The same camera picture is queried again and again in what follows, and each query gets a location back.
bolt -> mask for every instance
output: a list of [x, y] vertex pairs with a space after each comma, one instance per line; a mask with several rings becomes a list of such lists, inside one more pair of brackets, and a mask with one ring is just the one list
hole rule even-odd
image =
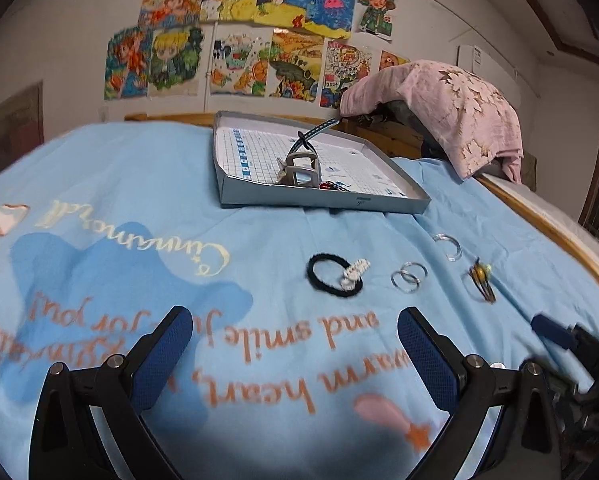
[[528, 370], [533, 375], [539, 375], [541, 373], [541, 367], [536, 363], [528, 363], [526, 365], [526, 370]]
[[481, 368], [484, 366], [484, 360], [477, 354], [470, 354], [470, 356], [466, 358], [466, 361], [468, 361], [468, 364], [473, 368]]
[[110, 368], [119, 368], [124, 364], [124, 356], [120, 354], [111, 355], [108, 360], [106, 360], [106, 364]]
[[63, 363], [52, 363], [50, 365], [50, 368], [48, 369], [48, 372], [51, 375], [59, 375], [62, 370], [64, 369], [64, 364]]

white wall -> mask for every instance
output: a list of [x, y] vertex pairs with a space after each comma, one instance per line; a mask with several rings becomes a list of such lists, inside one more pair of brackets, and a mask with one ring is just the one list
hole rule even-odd
[[[0, 21], [0, 102], [24, 87], [44, 81], [44, 134], [51, 139], [84, 123], [99, 120], [108, 108], [111, 120], [130, 112], [204, 111], [197, 97], [139, 98], [103, 101], [103, 73], [108, 39], [137, 21], [141, 0], [16, 0]], [[487, 0], [398, 0], [399, 18], [392, 45], [366, 34], [352, 44], [391, 50], [411, 59], [455, 62], [457, 46], [477, 44], [511, 75], [521, 77], [519, 110], [524, 137], [534, 118], [537, 61], [524, 41]], [[204, 27], [201, 66], [210, 54], [212, 27]], [[229, 108], [326, 117], [332, 110], [275, 98], [212, 96], [206, 111]]]
[[539, 93], [525, 142], [537, 157], [537, 194], [577, 220], [599, 148], [599, 84], [540, 65]]

grid paper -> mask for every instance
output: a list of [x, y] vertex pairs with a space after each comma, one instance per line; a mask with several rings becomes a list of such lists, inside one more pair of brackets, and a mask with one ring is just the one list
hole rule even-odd
[[[260, 184], [277, 184], [278, 158], [286, 160], [297, 139], [284, 134], [221, 127], [215, 151], [220, 167], [230, 176]], [[312, 142], [322, 168], [322, 180], [350, 191], [382, 196], [406, 196], [359, 150]]]

light blue bedspread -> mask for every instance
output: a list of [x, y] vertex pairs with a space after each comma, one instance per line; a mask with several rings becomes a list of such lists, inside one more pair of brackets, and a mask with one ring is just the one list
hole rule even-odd
[[[512, 368], [549, 355], [589, 384], [529, 323], [545, 312], [599, 336], [595, 280], [481, 184], [458, 184], [442, 162], [397, 162], [432, 197], [424, 215], [222, 209], [210, 131], [174, 123], [86, 126], [1, 174], [0, 461], [10, 475], [27, 478], [50, 364], [98, 366], [175, 304], [196, 332], [144, 418], [187, 479], [403, 480], [447, 418], [397, 339], [406, 306], [463, 353]], [[462, 259], [446, 260], [454, 248], [437, 233], [460, 241]], [[361, 293], [313, 290], [315, 253], [368, 259]], [[477, 256], [493, 266], [495, 304], [467, 275]], [[390, 282], [407, 260], [429, 270], [413, 294]], [[333, 281], [341, 272], [316, 270]], [[491, 411], [458, 478], [477, 466]]]

pink cloth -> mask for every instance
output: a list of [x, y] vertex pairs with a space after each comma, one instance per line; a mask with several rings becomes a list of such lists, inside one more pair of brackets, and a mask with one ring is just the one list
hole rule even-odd
[[439, 142], [453, 168], [468, 178], [495, 157], [521, 183], [521, 130], [517, 113], [490, 83], [456, 66], [419, 60], [367, 76], [342, 95], [343, 117], [367, 114], [403, 100]]

